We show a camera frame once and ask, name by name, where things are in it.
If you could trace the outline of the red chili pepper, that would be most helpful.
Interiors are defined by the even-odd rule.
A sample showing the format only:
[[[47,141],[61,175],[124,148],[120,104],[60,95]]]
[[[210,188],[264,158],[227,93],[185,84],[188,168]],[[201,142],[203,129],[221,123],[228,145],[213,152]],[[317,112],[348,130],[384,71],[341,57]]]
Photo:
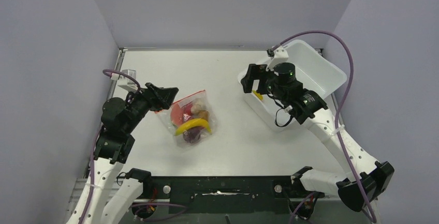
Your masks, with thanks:
[[[192,118],[192,116],[193,116],[192,111],[191,111],[192,106],[193,106],[192,104],[187,104],[183,107],[183,121],[184,122],[187,122]]]

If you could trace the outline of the beige ginger piece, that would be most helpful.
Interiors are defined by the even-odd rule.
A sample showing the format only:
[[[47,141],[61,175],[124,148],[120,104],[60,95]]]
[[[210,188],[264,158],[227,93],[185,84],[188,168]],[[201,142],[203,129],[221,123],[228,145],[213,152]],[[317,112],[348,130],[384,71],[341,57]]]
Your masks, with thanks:
[[[197,115],[201,111],[205,111],[205,110],[206,110],[206,105],[204,101],[202,101],[201,99],[196,99],[192,102],[192,106],[190,108],[192,115]]]

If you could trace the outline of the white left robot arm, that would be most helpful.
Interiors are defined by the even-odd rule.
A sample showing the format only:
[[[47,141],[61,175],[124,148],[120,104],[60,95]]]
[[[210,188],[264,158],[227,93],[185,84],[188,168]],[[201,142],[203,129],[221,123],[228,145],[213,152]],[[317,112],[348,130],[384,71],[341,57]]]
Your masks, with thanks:
[[[112,97],[102,107],[101,125],[90,154],[90,172],[80,198],[67,223],[118,223],[140,196],[155,206],[158,191],[151,172],[132,168],[113,197],[112,186],[128,160],[135,138],[132,132],[149,112],[170,109],[177,87],[141,86],[127,72],[104,69],[103,74],[120,82],[125,98]]]

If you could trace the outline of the watermelon slice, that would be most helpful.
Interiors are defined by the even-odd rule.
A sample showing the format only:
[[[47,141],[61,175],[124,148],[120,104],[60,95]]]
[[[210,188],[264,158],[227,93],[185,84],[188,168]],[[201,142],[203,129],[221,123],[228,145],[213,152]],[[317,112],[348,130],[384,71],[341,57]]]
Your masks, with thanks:
[[[170,111],[170,120],[176,127],[180,127],[184,123],[184,110],[179,106],[178,103],[174,103],[172,105]]]

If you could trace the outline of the clear zip top bag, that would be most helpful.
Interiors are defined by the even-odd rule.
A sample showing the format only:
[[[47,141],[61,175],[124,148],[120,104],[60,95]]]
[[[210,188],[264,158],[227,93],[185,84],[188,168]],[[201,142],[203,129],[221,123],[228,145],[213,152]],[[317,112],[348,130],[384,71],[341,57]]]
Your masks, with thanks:
[[[178,146],[193,146],[215,134],[218,121],[207,91],[197,91],[155,113]]]

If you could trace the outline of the purple onion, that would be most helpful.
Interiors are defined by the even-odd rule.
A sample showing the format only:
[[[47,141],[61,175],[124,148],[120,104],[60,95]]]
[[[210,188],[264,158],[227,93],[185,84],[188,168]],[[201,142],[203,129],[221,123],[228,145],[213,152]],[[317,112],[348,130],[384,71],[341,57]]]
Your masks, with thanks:
[[[197,143],[200,139],[203,127],[193,127],[183,132],[183,139],[189,144]]]

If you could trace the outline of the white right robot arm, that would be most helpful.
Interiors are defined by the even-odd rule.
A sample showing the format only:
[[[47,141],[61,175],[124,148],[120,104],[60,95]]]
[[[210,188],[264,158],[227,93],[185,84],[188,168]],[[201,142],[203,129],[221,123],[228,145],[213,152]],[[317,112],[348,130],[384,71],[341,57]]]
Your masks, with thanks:
[[[326,102],[297,80],[294,64],[283,62],[273,69],[250,64],[241,80],[246,93],[252,91],[254,80],[259,82],[257,93],[273,99],[290,120],[318,138],[344,171],[336,174],[303,167],[291,176],[295,195],[303,197],[310,191],[337,195],[349,209],[360,212],[386,190],[394,167],[387,161],[379,162],[353,139]]]

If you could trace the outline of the yellow banana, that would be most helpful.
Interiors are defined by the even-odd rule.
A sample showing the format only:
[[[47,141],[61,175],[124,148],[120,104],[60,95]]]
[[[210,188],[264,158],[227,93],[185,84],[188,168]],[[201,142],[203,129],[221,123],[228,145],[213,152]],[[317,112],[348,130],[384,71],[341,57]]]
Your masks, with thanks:
[[[195,118],[195,119],[189,120],[189,121],[183,123],[181,126],[179,126],[176,129],[174,135],[175,136],[182,135],[185,131],[188,131],[189,129],[194,128],[194,127],[202,127],[204,129],[206,129],[207,132],[209,132],[209,133],[212,132],[212,130],[210,128],[210,124],[207,120],[202,119],[202,118]]]

